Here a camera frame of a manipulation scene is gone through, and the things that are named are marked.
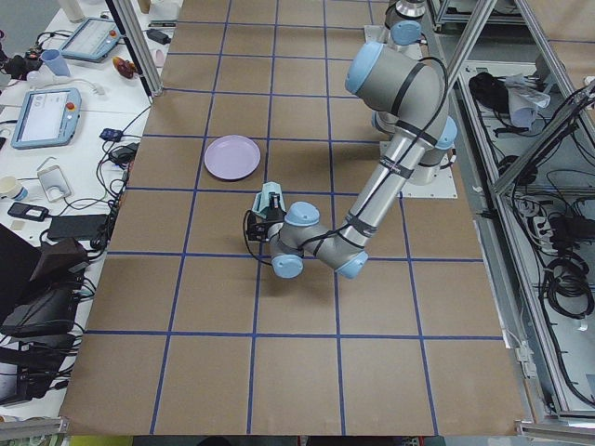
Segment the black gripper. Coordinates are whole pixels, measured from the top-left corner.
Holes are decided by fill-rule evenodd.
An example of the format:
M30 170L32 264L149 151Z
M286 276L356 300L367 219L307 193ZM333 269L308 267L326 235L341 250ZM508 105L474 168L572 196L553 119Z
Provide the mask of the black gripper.
M252 210L247 211L245 235L250 242L267 242L269 230L276 224L284 222L282 210L282 195L278 192L269 193L269 210L261 216Z

